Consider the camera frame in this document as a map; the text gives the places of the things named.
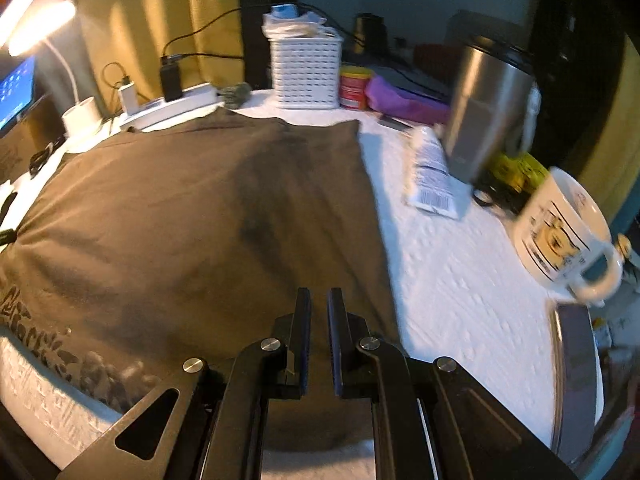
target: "white plastic basket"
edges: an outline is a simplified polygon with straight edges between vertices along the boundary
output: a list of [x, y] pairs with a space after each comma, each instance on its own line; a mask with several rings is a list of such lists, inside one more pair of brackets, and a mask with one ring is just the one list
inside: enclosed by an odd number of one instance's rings
[[274, 104], [279, 108], [338, 107], [342, 38], [329, 27], [318, 38], [270, 40]]

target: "purple pouch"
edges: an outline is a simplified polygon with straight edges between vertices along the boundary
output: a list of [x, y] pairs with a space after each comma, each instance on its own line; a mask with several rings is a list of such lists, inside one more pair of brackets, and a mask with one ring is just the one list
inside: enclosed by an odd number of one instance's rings
[[422, 124], [446, 124], [449, 120], [446, 104], [396, 88], [379, 75], [369, 81], [365, 94], [373, 110], [399, 119]]

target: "silver bolt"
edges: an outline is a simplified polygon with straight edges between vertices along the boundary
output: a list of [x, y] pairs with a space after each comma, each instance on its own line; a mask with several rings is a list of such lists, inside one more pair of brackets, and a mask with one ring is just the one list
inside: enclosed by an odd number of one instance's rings
[[377, 337], [363, 337], [360, 340], [360, 347], [364, 350], [376, 350], [380, 348], [380, 339]]
[[273, 352], [280, 348], [280, 340], [274, 337], [268, 337], [267, 339], [263, 339], [260, 343], [260, 348], [262, 348], [265, 352]]
[[182, 365], [182, 369], [188, 374], [197, 374], [200, 370], [202, 370], [203, 366], [204, 363], [202, 362], [202, 359], [192, 357], [191, 359], [187, 359], [184, 362], [184, 364]]
[[458, 364], [451, 357], [441, 357], [436, 361], [436, 366], [443, 372], [452, 372]]

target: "yellow lid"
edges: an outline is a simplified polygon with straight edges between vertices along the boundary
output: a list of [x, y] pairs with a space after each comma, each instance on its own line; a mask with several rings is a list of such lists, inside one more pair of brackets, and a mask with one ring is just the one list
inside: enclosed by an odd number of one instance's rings
[[343, 66], [340, 69], [340, 75], [356, 79], [369, 79], [373, 74], [372, 69], [363, 66]]

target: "power strip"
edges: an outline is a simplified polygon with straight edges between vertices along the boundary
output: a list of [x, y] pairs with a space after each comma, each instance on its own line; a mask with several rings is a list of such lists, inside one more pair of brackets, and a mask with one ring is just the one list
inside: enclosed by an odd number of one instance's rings
[[132, 115], [126, 112], [120, 116], [120, 128], [125, 130], [133, 126], [144, 130], [149, 126], [171, 119], [196, 108], [202, 108], [218, 102], [218, 92], [209, 83], [192, 86], [184, 91], [184, 95], [175, 101], [166, 102], [164, 98], [155, 99], [142, 106]]

